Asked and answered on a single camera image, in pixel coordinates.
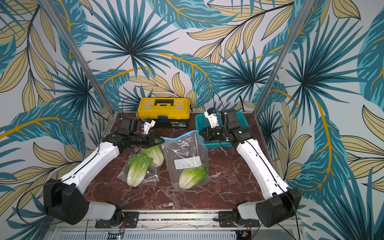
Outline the chinese cabbage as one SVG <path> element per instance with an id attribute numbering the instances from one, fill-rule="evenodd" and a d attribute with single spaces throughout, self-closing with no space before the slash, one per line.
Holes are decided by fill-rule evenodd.
<path id="1" fill-rule="evenodd" d="M 160 146 L 154 146 L 149 149 L 141 149 L 141 153 L 146 155 L 148 158 L 152 158 L 150 164 L 153 168 L 161 167 L 164 163 L 164 155 Z"/>
<path id="2" fill-rule="evenodd" d="M 133 154 L 129 161 L 129 172 L 127 175 L 127 183 L 131 187 L 137 187 L 147 175 L 148 168 L 152 162 L 152 158 L 148 158 L 144 154 Z"/>
<path id="3" fill-rule="evenodd" d="M 190 189 L 208 177 L 209 170 L 207 167 L 199 166 L 196 168 L 184 169 L 179 177 L 179 187 L 183 190 Z"/>

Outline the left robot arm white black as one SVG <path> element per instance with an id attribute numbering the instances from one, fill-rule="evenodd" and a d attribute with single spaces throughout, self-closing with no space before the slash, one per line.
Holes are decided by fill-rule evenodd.
<path id="1" fill-rule="evenodd" d="M 86 200 L 87 187 L 125 149 L 134 145 L 151 148 L 163 142 L 164 139 L 154 133 L 108 134 L 81 164 L 59 180 L 49 180 L 44 184 L 44 212 L 70 225 L 83 220 L 101 220 L 111 227 L 120 226 L 124 222 L 122 210 L 110 203 Z"/>

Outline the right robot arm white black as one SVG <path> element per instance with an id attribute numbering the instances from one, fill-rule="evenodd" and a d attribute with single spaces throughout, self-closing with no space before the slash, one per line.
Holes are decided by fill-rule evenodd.
<path id="1" fill-rule="evenodd" d="M 226 141 L 243 157 L 262 190 L 264 200 L 240 204 L 235 212 L 243 220 L 260 220 L 269 228 L 296 215 L 301 193 L 292 189 L 275 171 L 249 127 L 225 131 L 206 127 L 199 131 L 206 141 Z"/>

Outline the teal plastic basket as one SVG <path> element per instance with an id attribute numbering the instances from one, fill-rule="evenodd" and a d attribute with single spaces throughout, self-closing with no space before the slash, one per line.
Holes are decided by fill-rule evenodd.
<path id="1" fill-rule="evenodd" d="M 196 116 L 195 124 L 208 149 L 236 148 L 254 138 L 245 116 L 236 110 L 208 109 Z"/>

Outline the yellow black toolbox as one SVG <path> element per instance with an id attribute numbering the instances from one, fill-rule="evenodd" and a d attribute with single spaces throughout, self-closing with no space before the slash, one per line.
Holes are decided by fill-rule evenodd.
<path id="1" fill-rule="evenodd" d="M 190 100 L 142 98 L 136 116 L 139 119 L 155 120 L 155 128 L 187 128 L 190 119 Z"/>

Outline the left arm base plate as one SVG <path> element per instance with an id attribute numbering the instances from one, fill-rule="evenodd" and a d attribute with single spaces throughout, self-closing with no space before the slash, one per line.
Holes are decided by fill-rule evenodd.
<path id="1" fill-rule="evenodd" d="M 97 220 L 96 229 L 135 229 L 139 212 L 117 212 L 110 220 Z"/>

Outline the front aluminium rail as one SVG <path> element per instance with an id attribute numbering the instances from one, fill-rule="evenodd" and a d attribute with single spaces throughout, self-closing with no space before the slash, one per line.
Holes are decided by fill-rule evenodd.
<path id="1" fill-rule="evenodd" d="M 126 210 L 124 228 L 101 227 L 96 220 L 76 225 L 54 223 L 46 240 L 307 240 L 300 218 L 265 227 L 255 220 L 237 225 L 219 217 L 230 210 Z"/>

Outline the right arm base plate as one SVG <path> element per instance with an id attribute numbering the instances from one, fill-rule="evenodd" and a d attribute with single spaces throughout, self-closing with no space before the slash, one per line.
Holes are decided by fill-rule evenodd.
<path id="1" fill-rule="evenodd" d="M 213 221 L 219 222 L 221 228 L 259 227 L 259 220 L 244 220 L 233 211 L 219 211 Z"/>

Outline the right aluminium frame post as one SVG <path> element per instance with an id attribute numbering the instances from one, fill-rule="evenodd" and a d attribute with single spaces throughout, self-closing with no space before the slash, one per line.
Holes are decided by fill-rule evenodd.
<path id="1" fill-rule="evenodd" d="M 275 81 L 275 78 L 278 75 L 279 70 L 281 69 L 281 66 L 289 54 L 289 51 L 291 50 L 291 47 L 293 46 L 297 36 L 299 35 L 299 32 L 301 30 L 302 25 L 305 23 L 305 20 L 310 13 L 311 7 L 314 4 L 314 0 L 311 1 L 305 1 L 300 9 L 300 12 L 298 13 L 297 18 L 294 21 L 293 24 L 293 29 L 292 31 L 288 34 L 287 39 L 285 41 L 285 44 L 282 47 L 282 50 L 279 54 L 279 57 L 277 58 L 276 64 L 274 65 L 274 68 L 271 71 L 271 74 L 264 85 L 263 92 L 260 95 L 258 102 L 256 104 L 255 110 L 254 110 L 254 115 L 255 117 L 258 116 L 258 114 L 261 112 L 263 102 L 266 100 L 268 97 L 269 91 L 272 88 L 272 85 Z"/>

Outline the aluminium frame post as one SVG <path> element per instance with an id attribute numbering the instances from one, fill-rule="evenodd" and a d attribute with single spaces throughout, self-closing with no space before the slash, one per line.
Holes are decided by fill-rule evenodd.
<path id="1" fill-rule="evenodd" d="M 275 81 L 275 78 L 278 75 L 279 70 L 281 69 L 281 66 L 289 54 L 289 51 L 291 50 L 291 47 L 293 46 L 297 36 L 299 35 L 299 32 L 301 30 L 302 25 L 305 23 L 305 20 L 310 13 L 311 7 L 314 4 L 314 0 L 311 1 L 305 1 L 300 9 L 300 12 L 298 13 L 297 18 L 294 21 L 293 24 L 293 29 L 292 31 L 288 34 L 287 39 L 285 41 L 285 44 L 282 47 L 282 50 L 279 54 L 279 57 L 277 58 L 276 64 L 274 65 L 274 68 L 271 71 L 271 74 L 264 85 L 263 92 L 260 95 L 258 102 L 256 104 L 255 110 L 254 110 L 254 115 L 255 117 L 258 116 L 258 114 L 261 112 L 263 102 L 266 100 L 268 97 L 269 91 L 272 88 L 272 85 Z"/>
<path id="2" fill-rule="evenodd" d="M 115 113 L 114 109 L 109 103 L 109 100 L 106 98 L 106 95 L 103 93 L 101 86 L 99 85 L 95 75 L 89 67 L 75 39 L 73 38 L 71 31 L 68 30 L 65 26 L 65 21 L 62 17 L 60 17 L 59 11 L 56 9 L 52 1 L 42 0 L 40 1 L 40 4 L 46 10 L 52 22 L 56 25 L 58 32 L 67 43 L 69 50 L 73 53 L 74 58 L 77 60 L 86 77 L 94 87 L 95 92 L 99 95 L 104 107 L 107 109 L 110 115 L 113 115 Z"/>

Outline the left aluminium frame post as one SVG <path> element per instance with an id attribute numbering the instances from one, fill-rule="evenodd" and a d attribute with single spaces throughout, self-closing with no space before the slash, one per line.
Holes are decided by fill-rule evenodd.
<path id="1" fill-rule="evenodd" d="M 77 60 L 86 77 L 94 87 L 95 92 L 99 95 L 104 107 L 107 109 L 110 115 L 113 115 L 115 113 L 114 109 L 109 103 L 109 100 L 106 98 L 106 95 L 103 93 L 101 86 L 99 85 L 95 75 L 89 67 L 75 39 L 73 38 L 71 31 L 68 30 L 65 26 L 65 21 L 62 17 L 60 17 L 59 11 L 56 9 L 52 1 L 42 0 L 40 1 L 40 4 L 46 10 L 52 22 L 56 25 L 58 32 L 67 43 L 69 50 L 73 53 L 74 58 Z"/>

